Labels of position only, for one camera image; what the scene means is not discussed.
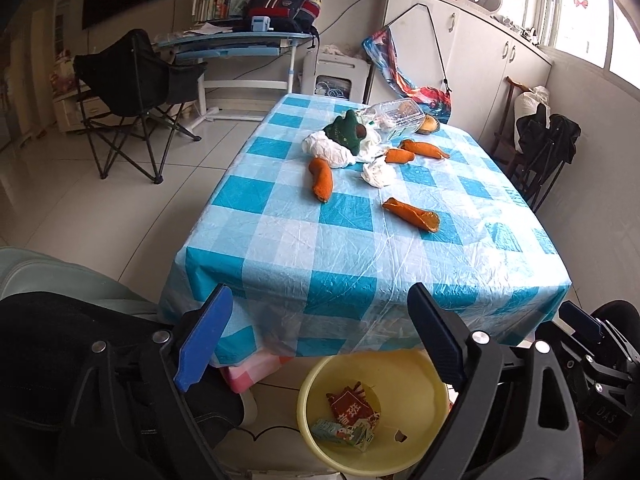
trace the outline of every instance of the screw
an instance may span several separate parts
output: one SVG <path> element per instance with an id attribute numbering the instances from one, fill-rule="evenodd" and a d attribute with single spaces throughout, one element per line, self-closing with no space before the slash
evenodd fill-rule
<path id="1" fill-rule="evenodd" d="M 536 341 L 534 346 L 536 347 L 536 350 L 541 354 L 548 354 L 551 350 L 549 343 L 547 343 L 546 341 Z"/>
<path id="2" fill-rule="evenodd" d="M 107 348 L 107 343 L 105 343 L 104 341 L 96 341 L 91 345 L 91 352 L 93 352 L 94 354 L 99 354 L 105 348 Z"/>
<path id="3" fill-rule="evenodd" d="M 473 332 L 471 337 L 479 345 L 486 345 L 489 342 L 489 335 L 484 332 L 480 332 L 479 330 L 477 332 Z"/>
<path id="4" fill-rule="evenodd" d="M 154 332 L 154 334 L 151 336 L 151 339 L 154 341 L 154 343 L 162 344 L 169 341 L 170 337 L 170 334 L 166 330 L 158 330 L 157 332 Z"/>

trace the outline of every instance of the pink cloth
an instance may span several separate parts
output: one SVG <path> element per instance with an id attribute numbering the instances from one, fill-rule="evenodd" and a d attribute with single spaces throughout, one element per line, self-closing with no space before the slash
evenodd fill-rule
<path id="1" fill-rule="evenodd" d="M 292 359 L 293 357 L 281 357 L 266 350 L 260 350 L 250 355 L 238 366 L 220 368 L 220 371 L 222 371 L 222 376 L 231 390 L 236 394 L 241 394 Z"/>

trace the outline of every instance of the yellow bucket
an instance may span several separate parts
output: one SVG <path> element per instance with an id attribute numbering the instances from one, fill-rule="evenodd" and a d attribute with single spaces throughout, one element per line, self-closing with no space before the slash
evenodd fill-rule
<path id="1" fill-rule="evenodd" d="M 370 446 L 361 452 L 347 444 L 315 440 L 310 427 L 316 420 L 335 420 L 326 394 L 358 381 L 371 407 L 380 412 Z M 390 475 L 417 463 L 447 413 L 447 387 L 420 350 L 327 357 L 309 372 L 298 396 L 298 427 L 311 451 L 332 469 L 356 476 Z"/>

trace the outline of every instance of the blue and white tablecloth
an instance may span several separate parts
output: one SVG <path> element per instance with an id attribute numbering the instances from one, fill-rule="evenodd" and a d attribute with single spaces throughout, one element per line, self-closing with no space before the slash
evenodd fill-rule
<path id="1" fill-rule="evenodd" d="M 319 356 L 418 346 L 406 309 L 416 282 L 471 329 L 508 344 L 550 319 L 571 285 L 566 269 L 527 204 L 466 132 L 443 126 L 412 135 L 450 159 L 393 164 L 398 180 L 383 189 L 362 179 L 361 164 L 333 170 L 331 200 L 318 202 L 300 142 L 350 107 L 362 105 L 293 94 L 275 105 L 177 253 L 161 317 L 177 322 L 226 283 L 234 310 L 217 365 L 260 349 Z M 422 232 L 383 210 L 389 197 L 437 211 L 440 230 Z"/>

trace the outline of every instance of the green plush toy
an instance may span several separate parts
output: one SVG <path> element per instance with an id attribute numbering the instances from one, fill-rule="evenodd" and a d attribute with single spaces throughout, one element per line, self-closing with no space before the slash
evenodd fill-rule
<path id="1" fill-rule="evenodd" d="M 367 130 L 360 124 L 353 110 L 347 110 L 346 116 L 337 116 L 334 122 L 324 127 L 326 136 L 347 148 L 352 155 L 360 153 L 360 141 L 367 136 Z"/>

